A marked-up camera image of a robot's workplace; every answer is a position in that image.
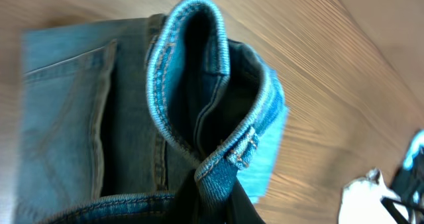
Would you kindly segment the light blue denim jeans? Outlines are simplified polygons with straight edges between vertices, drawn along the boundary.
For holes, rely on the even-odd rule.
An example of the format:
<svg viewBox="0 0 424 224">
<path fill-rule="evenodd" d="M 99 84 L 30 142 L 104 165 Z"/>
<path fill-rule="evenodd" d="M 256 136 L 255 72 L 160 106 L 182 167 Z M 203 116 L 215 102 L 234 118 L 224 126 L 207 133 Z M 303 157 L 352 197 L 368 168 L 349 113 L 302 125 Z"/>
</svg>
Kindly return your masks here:
<svg viewBox="0 0 424 224">
<path fill-rule="evenodd" d="M 261 223 L 288 108 L 210 0 L 32 30 L 15 223 Z"/>
</svg>

